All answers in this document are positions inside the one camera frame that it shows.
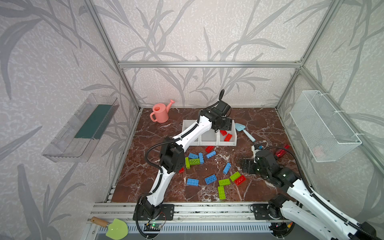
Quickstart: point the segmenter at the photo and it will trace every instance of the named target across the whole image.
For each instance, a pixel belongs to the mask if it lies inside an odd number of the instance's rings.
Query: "wallpaper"
[[[383,3],[345,0],[305,64],[381,153],[384,153]],[[383,175],[374,168],[361,147],[336,162],[314,161],[289,116],[302,90],[310,90],[310,87],[300,78],[279,112],[312,182],[345,213],[372,224],[383,238]]]
[[[0,239],[78,239],[137,111],[82,1],[0,1]],[[87,163],[42,156],[90,93],[120,107]]]
[[[383,1],[342,4],[306,67],[384,155],[383,16]]]
[[[338,209],[359,222],[368,221],[384,237],[384,180],[370,160],[357,147],[335,162],[316,162],[291,118],[290,111],[304,90],[313,90],[299,76],[288,97],[278,109],[285,131],[292,139],[301,167],[316,191]]]
[[[275,107],[293,68],[142,68],[125,75],[142,106],[208,106],[225,89],[223,101],[242,107]]]
[[[120,61],[297,61],[330,0],[94,0]],[[271,106],[293,70],[125,69],[142,106]]]
[[[331,1],[94,2],[120,61],[296,61]]]

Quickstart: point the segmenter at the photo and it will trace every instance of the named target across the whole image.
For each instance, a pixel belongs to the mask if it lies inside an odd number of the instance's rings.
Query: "watering can handle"
[[[157,119],[153,119],[153,117],[152,117],[154,114],[155,114],[155,113],[152,112],[152,113],[149,115],[149,117],[151,118],[152,122],[157,122]]]

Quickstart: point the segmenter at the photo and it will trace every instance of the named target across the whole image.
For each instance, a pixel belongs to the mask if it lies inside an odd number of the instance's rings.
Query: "watering can spout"
[[[169,112],[170,107],[171,107],[172,104],[174,104],[174,103],[175,103],[175,101],[173,101],[173,100],[171,99],[170,103],[169,103],[168,106],[166,107],[167,112]]]

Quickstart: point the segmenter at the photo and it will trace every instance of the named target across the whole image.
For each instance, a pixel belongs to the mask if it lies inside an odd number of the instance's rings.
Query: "metal vent grille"
[[[270,223],[166,223],[162,233],[268,233]],[[139,233],[135,223],[127,223],[128,234]],[[107,228],[99,228],[98,233],[106,233]]]

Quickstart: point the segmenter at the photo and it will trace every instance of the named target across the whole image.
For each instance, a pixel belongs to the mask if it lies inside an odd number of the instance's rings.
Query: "white wire mesh basket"
[[[361,144],[320,91],[303,91],[290,114],[317,162],[336,161]]]

